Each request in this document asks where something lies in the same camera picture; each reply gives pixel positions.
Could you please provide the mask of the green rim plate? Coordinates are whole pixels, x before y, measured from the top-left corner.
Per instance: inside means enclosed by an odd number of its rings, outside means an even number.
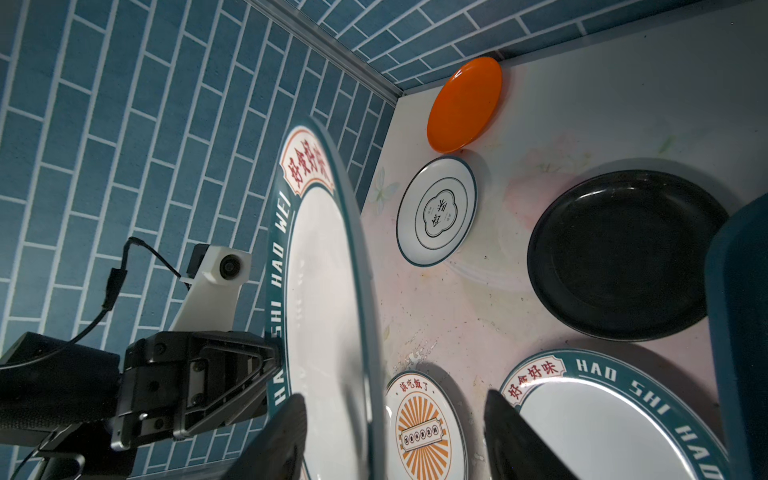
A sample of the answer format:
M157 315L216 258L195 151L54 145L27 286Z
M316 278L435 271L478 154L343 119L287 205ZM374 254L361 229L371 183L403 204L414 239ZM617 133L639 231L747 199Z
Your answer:
M265 333L281 350L267 389L276 418L305 401L310 479L385 475L384 385L372 271L360 210L328 131L292 124L266 214Z
M504 398L580 479L728 479L727 451L677 395L642 370L584 349L533 355Z

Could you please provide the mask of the black plate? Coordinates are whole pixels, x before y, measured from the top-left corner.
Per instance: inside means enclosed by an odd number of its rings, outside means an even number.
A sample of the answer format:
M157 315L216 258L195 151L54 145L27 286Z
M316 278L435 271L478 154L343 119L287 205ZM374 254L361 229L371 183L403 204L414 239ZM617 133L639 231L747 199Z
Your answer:
M544 307L582 334L642 342L706 315L705 257L729 215L689 180L651 170L592 177L536 223L527 271Z

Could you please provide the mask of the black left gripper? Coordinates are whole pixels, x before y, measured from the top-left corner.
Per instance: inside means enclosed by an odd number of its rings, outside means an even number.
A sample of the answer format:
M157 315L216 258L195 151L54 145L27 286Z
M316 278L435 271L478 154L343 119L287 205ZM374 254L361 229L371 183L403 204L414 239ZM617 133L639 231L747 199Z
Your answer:
M258 413L279 350L248 332L160 332L132 344L111 447L180 441Z

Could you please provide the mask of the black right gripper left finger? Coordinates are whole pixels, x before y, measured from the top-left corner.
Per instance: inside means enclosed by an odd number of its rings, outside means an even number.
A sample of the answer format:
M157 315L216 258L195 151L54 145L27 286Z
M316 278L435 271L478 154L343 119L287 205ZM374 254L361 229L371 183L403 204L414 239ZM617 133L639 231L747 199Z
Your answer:
M299 479L307 432L304 397L293 394L222 479Z

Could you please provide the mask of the teal plastic bin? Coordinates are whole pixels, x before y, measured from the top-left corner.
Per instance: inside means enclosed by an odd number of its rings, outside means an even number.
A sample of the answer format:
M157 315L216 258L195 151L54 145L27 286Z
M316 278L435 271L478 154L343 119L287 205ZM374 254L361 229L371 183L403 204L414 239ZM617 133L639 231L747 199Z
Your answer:
M705 291L732 479L767 477L767 197L715 235Z

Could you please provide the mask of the orange sunburst plate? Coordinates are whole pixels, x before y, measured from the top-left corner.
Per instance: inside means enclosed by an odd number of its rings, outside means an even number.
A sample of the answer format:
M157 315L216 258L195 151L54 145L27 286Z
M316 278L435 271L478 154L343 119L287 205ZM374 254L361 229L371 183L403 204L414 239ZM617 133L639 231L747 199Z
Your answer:
M385 395L387 479L467 479L465 435L446 392L431 377L405 371Z

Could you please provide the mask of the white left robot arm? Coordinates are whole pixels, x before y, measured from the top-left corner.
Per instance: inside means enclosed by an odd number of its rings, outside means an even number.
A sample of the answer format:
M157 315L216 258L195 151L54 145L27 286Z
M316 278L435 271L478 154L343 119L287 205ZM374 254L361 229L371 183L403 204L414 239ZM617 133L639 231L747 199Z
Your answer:
M265 413L280 366L248 332L160 332L122 356L28 332L1 359L1 441L35 448L41 479L126 479L144 445Z

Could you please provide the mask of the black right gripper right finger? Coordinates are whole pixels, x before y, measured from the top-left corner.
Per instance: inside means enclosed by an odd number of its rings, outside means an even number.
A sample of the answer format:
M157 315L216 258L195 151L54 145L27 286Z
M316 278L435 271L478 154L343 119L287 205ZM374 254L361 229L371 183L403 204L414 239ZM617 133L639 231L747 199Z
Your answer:
M576 479L576 476L497 391L484 407L484 440L492 479Z

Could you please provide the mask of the white plate cloud motif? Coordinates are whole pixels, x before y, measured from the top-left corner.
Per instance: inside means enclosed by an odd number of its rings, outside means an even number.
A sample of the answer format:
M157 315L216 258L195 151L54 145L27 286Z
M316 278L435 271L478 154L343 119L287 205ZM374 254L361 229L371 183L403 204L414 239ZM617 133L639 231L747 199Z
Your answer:
M442 156L426 164L408 184L398 208L401 255L420 268L447 260L467 237L477 202L476 178L464 160Z

